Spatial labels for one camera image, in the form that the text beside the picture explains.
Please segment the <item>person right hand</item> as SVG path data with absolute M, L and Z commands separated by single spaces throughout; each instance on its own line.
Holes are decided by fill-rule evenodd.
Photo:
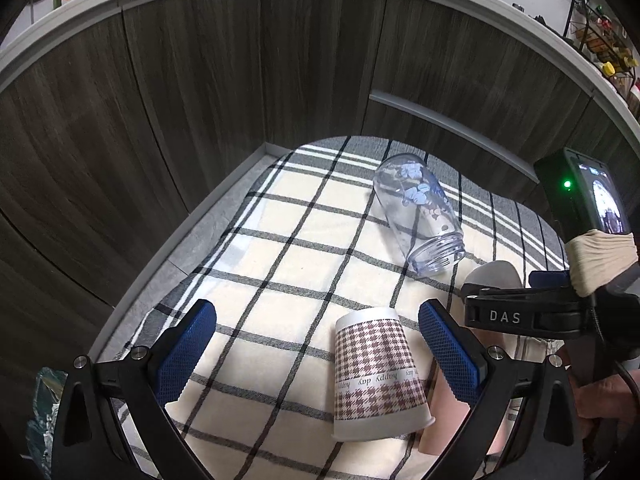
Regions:
M 574 374 L 567 369 L 572 387 L 576 413 L 583 434 L 589 434 L 597 419 L 617 419 L 632 424 L 637 415 L 634 397 L 618 375 L 580 386 Z

